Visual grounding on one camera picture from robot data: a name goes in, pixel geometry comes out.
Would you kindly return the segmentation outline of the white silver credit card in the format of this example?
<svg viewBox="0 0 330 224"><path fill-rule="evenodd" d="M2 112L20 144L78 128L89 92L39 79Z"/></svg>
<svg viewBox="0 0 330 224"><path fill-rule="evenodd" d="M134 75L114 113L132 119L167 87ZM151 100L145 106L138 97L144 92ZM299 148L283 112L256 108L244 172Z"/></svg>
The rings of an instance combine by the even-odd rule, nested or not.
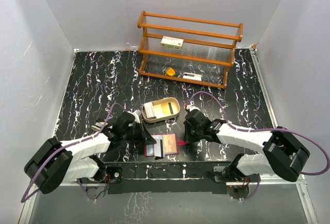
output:
<svg viewBox="0 0 330 224"><path fill-rule="evenodd" d="M162 135L153 135L156 143L154 144L154 156L164 158L164 138Z"/></svg>

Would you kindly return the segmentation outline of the red card holder wallet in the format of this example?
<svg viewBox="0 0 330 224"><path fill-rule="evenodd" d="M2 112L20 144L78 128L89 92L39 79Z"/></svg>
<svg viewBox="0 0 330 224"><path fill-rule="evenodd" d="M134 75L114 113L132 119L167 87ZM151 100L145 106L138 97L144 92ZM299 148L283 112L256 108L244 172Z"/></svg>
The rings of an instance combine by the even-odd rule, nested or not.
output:
<svg viewBox="0 0 330 224"><path fill-rule="evenodd" d="M152 135L152 138L156 143L144 147L146 157L163 158L166 155L177 155L179 154L178 147L188 144L184 140L179 140L177 134Z"/></svg>

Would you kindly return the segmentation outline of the gold credit card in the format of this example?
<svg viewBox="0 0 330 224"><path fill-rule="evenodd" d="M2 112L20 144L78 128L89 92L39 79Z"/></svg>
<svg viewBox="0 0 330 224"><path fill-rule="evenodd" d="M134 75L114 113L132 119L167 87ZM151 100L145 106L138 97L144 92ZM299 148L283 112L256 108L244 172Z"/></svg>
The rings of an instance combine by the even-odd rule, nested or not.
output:
<svg viewBox="0 0 330 224"><path fill-rule="evenodd" d="M178 145L177 145L177 135L176 134L165 134L164 138L164 154L165 155L173 155L178 153Z"/></svg>

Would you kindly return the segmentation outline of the beige oval card tray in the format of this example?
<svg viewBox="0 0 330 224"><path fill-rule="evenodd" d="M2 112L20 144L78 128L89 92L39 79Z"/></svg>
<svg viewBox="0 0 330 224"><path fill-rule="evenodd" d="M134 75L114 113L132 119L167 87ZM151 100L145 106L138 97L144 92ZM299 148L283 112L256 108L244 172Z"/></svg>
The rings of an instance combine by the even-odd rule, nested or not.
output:
<svg viewBox="0 0 330 224"><path fill-rule="evenodd" d="M143 119L147 123L165 121L168 119L176 118L179 115L180 105L176 98L165 98L151 102L154 105L154 110L156 114L155 119L148 119L146 117L144 107L142 106Z"/></svg>

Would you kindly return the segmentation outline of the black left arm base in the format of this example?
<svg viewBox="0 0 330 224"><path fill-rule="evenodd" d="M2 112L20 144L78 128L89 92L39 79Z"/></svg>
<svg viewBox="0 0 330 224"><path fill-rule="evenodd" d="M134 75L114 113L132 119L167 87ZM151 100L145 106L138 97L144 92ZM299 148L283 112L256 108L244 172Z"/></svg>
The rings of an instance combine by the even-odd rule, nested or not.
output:
<svg viewBox="0 0 330 224"><path fill-rule="evenodd" d="M110 184L120 183L122 170L119 168L108 167L103 161L101 161L96 155L91 157L84 158L82 161L87 162L88 166L93 166L93 170L91 173L87 173L86 176L82 178L78 178L76 182L82 188L85 195L89 200L91 200L94 204L96 204L98 198L101 194L105 195L108 192ZM89 181L94 183L104 183L104 190L99 192L98 195L93 196L88 192L88 187L83 186L82 179L87 178Z"/></svg>

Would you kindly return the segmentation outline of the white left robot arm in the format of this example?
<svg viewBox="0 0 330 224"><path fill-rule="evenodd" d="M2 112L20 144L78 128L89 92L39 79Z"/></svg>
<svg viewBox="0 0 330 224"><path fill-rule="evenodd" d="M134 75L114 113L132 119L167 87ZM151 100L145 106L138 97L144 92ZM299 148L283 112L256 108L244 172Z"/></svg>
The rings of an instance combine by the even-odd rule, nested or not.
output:
<svg viewBox="0 0 330 224"><path fill-rule="evenodd" d="M135 146L154 145L156 140L140 120L140 111L123 112L118 118L97 120L94 133L81 139L48 139L27 162L24 172L43 194L54 191L62 182L88 178L102 182L107 166L97 158L125 142Z"/></svg>

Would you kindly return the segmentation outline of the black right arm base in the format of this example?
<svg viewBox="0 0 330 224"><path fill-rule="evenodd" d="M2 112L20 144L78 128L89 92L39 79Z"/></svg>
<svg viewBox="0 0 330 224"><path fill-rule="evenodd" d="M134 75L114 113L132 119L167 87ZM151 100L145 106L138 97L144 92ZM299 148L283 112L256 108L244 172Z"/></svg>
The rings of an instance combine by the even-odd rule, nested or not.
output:
<svg viewBox="0 0 330 224"><path fill-rule="evenodd" d="M220 182L222 183L227 183L227 182L243 182L242 185L238 186L238 187L247 187L250 183L250 176L249 175L243 175L242 172L240 172L237 168L239 161L243 158L244 155L247 154L243 154L243 153L239 153L235 159L231 162L231 164L228 167L224 167L221 171L207 171L206 173L206 177L210 178L213 182L216 182L216 179L219 179ZM257 174L257 185L254 189L254 191L249 195L247 195L247 197L239 197L238 200L240 203L242 203L244 200L248 200L251 199L256 192L259 189L260 186L260 182L261 182L261 178L260 178L260 174Z"/></svg>

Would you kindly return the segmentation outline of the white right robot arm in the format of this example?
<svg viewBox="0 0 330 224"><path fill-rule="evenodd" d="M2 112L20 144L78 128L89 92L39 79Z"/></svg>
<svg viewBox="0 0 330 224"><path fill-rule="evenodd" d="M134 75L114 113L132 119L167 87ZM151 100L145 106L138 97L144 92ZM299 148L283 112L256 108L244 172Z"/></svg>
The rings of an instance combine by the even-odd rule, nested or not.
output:
<svg viewBox="0 0 330 224"><path fill-rule="evenodd" d="M283 180L295 182L310 156L307 148L284 129L244 132L242 127L225 120L209 120L195 107L187 111L184 125L184 140L188 143L204 139L255 151L253 155L240 153L229 166L213 171L212 175L219 179L242 181L253 174L275 174Z"/></svg>

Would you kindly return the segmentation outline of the white stapler on shelf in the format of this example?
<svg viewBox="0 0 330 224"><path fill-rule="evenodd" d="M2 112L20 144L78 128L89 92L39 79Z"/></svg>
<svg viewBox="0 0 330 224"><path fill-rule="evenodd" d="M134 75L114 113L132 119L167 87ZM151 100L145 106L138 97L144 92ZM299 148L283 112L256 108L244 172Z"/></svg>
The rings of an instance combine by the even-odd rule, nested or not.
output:
<svg viewBox="0 0 330 224"><path fill-rule="evenodd" d="M202 76L200 74L195 74L195 73L184 72L183 78L194 80L194 81L200 81L200 82L202 81Z"/></svg>

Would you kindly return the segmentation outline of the orange yellow small block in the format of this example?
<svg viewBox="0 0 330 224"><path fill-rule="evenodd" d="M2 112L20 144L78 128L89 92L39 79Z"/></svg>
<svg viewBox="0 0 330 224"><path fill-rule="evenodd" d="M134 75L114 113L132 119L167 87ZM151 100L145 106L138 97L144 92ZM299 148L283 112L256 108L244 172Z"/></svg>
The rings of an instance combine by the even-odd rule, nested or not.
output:
<svg viewBox="0 0 330 224"><path fill-rule="evenodd" d="M176 74L175 70L171 67L167 68L165 73L167 76L170 76L170 77L174 77Z"/></svg>

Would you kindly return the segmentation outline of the orange wooden shelf rack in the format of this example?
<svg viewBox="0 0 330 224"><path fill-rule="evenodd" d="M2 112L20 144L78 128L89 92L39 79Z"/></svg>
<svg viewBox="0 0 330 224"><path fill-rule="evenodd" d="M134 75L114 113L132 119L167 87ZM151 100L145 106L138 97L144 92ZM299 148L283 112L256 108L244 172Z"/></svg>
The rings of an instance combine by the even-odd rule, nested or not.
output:
<svg viewBox="0 0 330 224"><path fill-rule="evenodd" d="M181 83L225 89L234 66L235 49L243 38L243 23L226 23L142 11L138 28L143 30L138 52L143 56L139 75ZM163 36L183 39L181 50L162 47ZM174 77L167 76L173 68ZM184 79L195 73L202 81Z"/></svg>

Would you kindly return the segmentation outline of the white red medicine box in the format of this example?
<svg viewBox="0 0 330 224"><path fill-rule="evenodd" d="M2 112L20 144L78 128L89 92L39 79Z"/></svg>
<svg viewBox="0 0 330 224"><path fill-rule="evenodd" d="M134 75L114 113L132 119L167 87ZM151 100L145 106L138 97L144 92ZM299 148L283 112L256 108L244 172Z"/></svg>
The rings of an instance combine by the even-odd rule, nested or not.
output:
<svg viewBox="0 0 330 224"><path fill-rule="evenodd" d="M184 40L179 38L173 38L168 36L163 36L160 44L162 47L173 49L173 50L181 50L183 46Z"/></svg>

